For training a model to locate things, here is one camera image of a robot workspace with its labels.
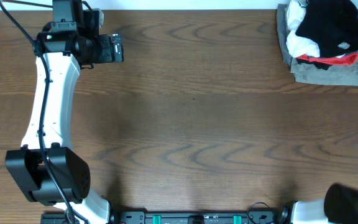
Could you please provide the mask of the black t-shirt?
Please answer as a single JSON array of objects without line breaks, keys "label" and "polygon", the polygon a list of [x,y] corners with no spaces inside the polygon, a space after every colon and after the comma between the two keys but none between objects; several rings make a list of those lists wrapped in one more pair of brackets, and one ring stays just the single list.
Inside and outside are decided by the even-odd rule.
[{"label": "black t-shirt", "polygon": [[350,0],[309,0],[296,35],[312,40],[322,58],[358,51],[358,11]]}]

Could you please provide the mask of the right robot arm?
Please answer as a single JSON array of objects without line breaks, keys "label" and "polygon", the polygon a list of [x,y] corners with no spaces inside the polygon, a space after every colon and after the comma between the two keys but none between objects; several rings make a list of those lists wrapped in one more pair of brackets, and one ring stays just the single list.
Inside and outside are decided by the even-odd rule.
[{"label": "right robot arm", "polygon": [[[321,58],[343,59],[358,51],[358,10],[351,1],[309,1],[296,34],[316,42]],[[358,223],[358,190],[332,184],[322,200],[287,205],[279,223]]]}]

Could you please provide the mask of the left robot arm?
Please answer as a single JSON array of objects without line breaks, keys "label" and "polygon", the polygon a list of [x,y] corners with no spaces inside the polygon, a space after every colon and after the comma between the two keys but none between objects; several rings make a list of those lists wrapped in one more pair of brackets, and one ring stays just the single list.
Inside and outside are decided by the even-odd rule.
[{"label": "left robot arm", "polygon": [[86,1],[55,0],[52,21],[30,40],[37,84],[30,122],[18,150],[5,165],[30,202],[63,215],[51,223],[118,223],[110,203],[91,188],[88,164],[73,152],[71,111],[82,69],[124,61],[119,34],[100,34],[104,15]]}]

